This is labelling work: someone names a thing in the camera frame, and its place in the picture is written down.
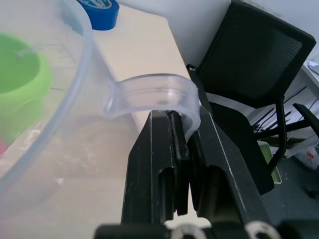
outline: green cup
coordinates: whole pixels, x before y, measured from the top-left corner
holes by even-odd
[[[11,145],[42,115],[51,70],[44,56],[21,39],[0,32],[0,139]]]

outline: painter's tape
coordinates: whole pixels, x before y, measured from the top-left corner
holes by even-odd
[[[115,27],[120,6],[115,0],[78,0],[88,14],[94,30]]]

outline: transparent plastic bowl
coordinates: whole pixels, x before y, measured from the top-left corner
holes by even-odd
[[[0,33],[27,45],[14,57],[34,54],[50,74],[38,110],[28,110],[31,97],[16,104],[28,124],[0,157],[0,238],[92,238],[100,224],[121,219],[127,160],[139,136],[131,113],[175,110],[188,139],[200,124],[197,88],[171,74],[118,82],[76,0],[5,1]],[[3,125],[16,121],[0,116]]]

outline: white desk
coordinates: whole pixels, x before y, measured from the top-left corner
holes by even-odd
[[[118,80],[172,73],[189,78],[166,18],[120,6],[117,25],[109,31],[94,31],[95,40]],[[149,112],[133,113],[141,131]]]
[[[319,99],[319,75],[309,69],[308,61],[304,62],[302,70],[308,75],[308,78],[305,78],[305,85]]]

